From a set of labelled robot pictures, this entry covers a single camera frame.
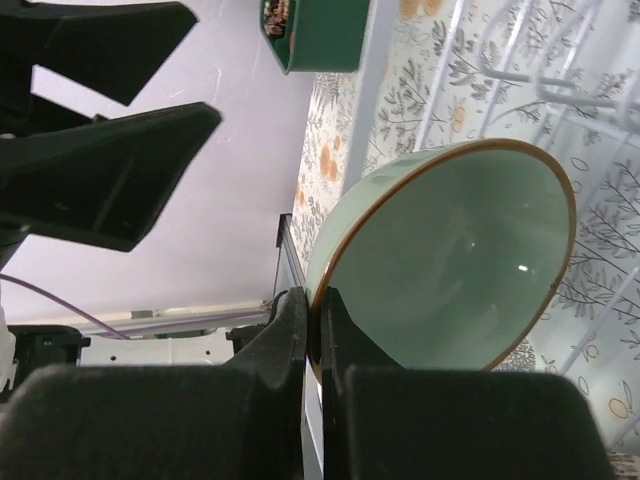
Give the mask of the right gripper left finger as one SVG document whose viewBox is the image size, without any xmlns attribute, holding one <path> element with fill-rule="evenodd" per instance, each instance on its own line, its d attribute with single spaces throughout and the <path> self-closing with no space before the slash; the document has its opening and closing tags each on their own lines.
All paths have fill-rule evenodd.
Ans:
<svg viewBox="0 0 640 480">
<path fill-rule="evenodd" d="M 1 421 L 5 479 L 299 479 L 307 300 L 215 366 L 51 365 Z"/>
</svg>

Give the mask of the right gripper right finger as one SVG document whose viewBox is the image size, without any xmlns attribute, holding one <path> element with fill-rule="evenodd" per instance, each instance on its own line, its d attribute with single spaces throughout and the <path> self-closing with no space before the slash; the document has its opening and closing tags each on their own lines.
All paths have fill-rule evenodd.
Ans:
<svg viewBox="0 0 640 480">
<path fill-rule="evenodd" d="M 412 370 L 321 306 L 328 479 L 610 479 L 588 404 L 540 373 Z"/>
</svg>

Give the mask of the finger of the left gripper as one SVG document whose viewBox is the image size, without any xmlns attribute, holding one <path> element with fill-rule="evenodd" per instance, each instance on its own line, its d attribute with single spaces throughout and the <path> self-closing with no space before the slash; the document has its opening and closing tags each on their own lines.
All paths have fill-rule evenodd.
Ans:
<svg viewBox="0 0 640 480">
<path fill-rule="evenodd" d="M 198 19 L 180 2 L 1 3 L 1 104 L 30 104 L 35 66 L 130 104 Z"/>
<path fill-rule="evenodd" d="M 1 222 L 129 252 L 222 121 L 202 102 L 1 142 Z"/>
</svg>

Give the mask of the mint green bowl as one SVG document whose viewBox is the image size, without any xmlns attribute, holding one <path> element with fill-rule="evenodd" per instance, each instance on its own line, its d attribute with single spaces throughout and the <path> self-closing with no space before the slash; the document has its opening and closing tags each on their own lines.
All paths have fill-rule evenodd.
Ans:
<svg viewBox="0 0 640 480">
<path fill-rule="evenodd" d="M 322 362 L 321 307 L 335 292 L 399 365 L 491 370 L 551 302 L 575 233 L 569 177 L 535 145 L 472 140 L 390 162 L 348 190 L 316 236 L 310 359 Z"/>
</svg>

